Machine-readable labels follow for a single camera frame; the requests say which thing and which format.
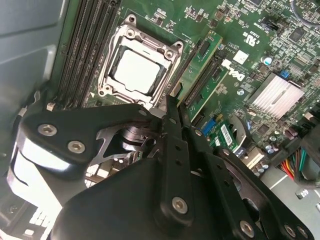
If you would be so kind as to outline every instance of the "cpu socket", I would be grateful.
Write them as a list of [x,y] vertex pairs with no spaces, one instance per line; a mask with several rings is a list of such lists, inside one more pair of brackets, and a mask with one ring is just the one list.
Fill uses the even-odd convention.
[[136,26],[136,16],[130,14],[117,27],[99,76],[98,94],[150,109],[157,106],[169,86],[183,43],[168,46]]

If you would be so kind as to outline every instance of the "screw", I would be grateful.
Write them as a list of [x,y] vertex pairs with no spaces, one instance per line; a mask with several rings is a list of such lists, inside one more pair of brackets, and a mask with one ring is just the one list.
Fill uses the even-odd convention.
[[38,132],[44,136],[51,137],[56,135],[58,130],[51,124],[41,124],[38,126]]
[[306,233],[306,231],[302,227],[297,226],[296,228],[299,230],[299,232],[302,234],[302,236],[304,236],[306,239],[308,239],[308,234]]
[[14,214],[18,210],[18,207],[16,205],[11,205],[8,212],[10,214]]
[[296,233],[295,233],[295,231],[289,226],[289,225],[284,225],[284,228],[285,228],[285,230],[288,232],[288,234],[291,236],[291,237],[293,237],[293,238],[295,238],[296,237]]
[[236,94],[238,94],[239,96],[242,96],[243,94],[245,94],[245,90],[239,89],[238,91],[236,91]]
[[174,55],[174,52],[171,51],[171,50],[168,50],[168,51],[166,51],[166,53],[165,53],[165,56],[166,56],[168,59],[172,58],[173,55]]
[[135,31],[131,28],[129,28],[127,31],[126,31],[126,34],[129,36],[129,37],[132,37],[135,35]]
[[176,124],[177,122],[176,122],[176,120],[174,120],[173,118],[169,118],[169,120],[170,120],[170,122],[172,122],[173,124]]
[[202,136],[202,132],[198,129],[194,130],[195,134],[197,134],[198,136]]
[[188,205],[181,197],[175,196],[172,199],[173,208],[180,214],[186,214],[188,211]]
[[82,154],[86,150],[86,146],[75,140],[68,143],[68,149],[75,154]]
[[225,155],[229,156],[230,152],[227,149],[223,149],[222,151]]
[[240,221],[240,228],[241,228],[242,232],[245,233],[245,235],[247,235],[249,238],[252,239],[255,236],[254,229],[246,221],[243,221],[243,220]]
[[143,110],[139,110],[139,113],[140,113],[141,115],[143,115],[143,116],[147,116],[147,113],[146,113],[145,111],[143,111]]

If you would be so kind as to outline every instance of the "barcode label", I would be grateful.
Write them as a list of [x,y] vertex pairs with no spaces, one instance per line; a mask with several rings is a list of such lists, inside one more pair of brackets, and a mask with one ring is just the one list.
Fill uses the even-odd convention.
[[222,131],[222,134],[223,134],[224,139],[225,139],[225,141],[226,141],[226,144],[227,144],[228,146],[230,146],[233,141],[232,141],[232,138],[231,138],[231,136],[230,136],[230,134],[229,134],[229,132],[228,132],[228,129],[227,129],[227,127],[226,127],[225,124],[222,125],[221,131]]
[[219,138],[216,136],[215,139],[214,139],[214,143],[215,145],[218,147],[218,146],[221,146],[220,144],[220,141],[219,141]]

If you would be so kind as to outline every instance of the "green wire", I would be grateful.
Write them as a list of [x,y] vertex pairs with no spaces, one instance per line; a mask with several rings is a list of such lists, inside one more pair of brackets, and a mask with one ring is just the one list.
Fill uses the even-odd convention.
[[300,172],[302,171],[302,169],[304,167],[306,156],[307,156],[307,152],[304,149],[302,149],[301,162],[300,162],[300,166],[299,166],[299,171]]

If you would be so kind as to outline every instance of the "heatsink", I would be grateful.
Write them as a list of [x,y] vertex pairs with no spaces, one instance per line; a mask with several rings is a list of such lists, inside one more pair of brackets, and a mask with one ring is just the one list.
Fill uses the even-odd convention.
[[248,101],[256,109],[280,119],[303,95],[298,87],[271,73]]

